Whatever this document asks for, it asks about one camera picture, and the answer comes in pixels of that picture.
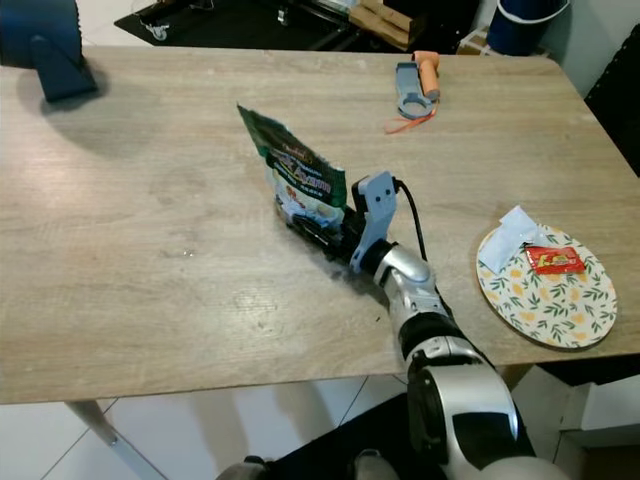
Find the wooden table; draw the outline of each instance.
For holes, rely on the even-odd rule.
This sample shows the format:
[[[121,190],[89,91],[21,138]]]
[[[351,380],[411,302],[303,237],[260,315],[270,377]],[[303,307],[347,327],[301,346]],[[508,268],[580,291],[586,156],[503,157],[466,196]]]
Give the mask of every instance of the wooden table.
[[[385,307],[289,231],[236,102],[346,169],[410,186],[438,285],[497,365],[640,351],[638,180],[559,67],[443,57],[437,117],[385,135],[408,56],[87,48],[103,95],[48,105],[2,71],[0,403],[79,401],[402,371]],[[511,207],[604,263],[611,334],[520,337],[475,278]],[[400,199],[392,239],[417,249]]]

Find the blue object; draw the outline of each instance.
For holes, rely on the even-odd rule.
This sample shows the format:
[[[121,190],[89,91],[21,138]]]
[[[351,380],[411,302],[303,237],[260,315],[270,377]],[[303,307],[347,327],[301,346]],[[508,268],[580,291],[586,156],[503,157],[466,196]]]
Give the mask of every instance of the blue object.
[[[422,93],[420,74],[416,62],[400,62],[396,66],[398,112],[409,120],[427,117],[433,111],[433,102]]]
[[[498,0],[487,43],[505,55],[531,55],[551,20],[570,0]]]
[[[75,0],[2,0],[0,63],[38,71],[48,102],[96,90]]]

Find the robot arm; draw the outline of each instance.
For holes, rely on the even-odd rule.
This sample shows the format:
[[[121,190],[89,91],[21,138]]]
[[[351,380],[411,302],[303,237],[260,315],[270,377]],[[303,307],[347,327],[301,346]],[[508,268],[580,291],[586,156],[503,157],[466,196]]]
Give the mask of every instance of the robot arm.
[[[456,325],[426,260],[386,240],[397,186],[388,172],[357,182],[339,243],[292,226],[384,290],[407,366],[413,447],[451,479],[566,479],[535,458],[508,388]]]

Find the table leg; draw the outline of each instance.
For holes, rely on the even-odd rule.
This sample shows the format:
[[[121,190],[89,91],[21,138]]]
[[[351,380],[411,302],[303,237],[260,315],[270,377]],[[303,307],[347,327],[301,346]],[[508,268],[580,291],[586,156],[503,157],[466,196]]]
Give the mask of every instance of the table leg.
[[[111,426],[95,400],[82,402],[66,402],[67,406],[106,443],[120,460],[126,463],[134,473],[145,480],[167,480],[144,455],[142,455],[126,438],[122,437]]]
[[[107,422],[98,402],[95,400],[67,402],[67,406],[100,437],[100,440],[109,446],[116,444],[118,436],[113,427]]]

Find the white wall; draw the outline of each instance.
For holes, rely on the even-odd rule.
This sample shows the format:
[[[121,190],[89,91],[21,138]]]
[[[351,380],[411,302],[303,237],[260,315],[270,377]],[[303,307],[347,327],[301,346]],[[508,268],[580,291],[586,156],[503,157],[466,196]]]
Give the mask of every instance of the white wall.
[[[496,3],[482,0],[476,22],[491,23]],[[585,96],[637,23],[640,0],[572,0],[542,43]]]

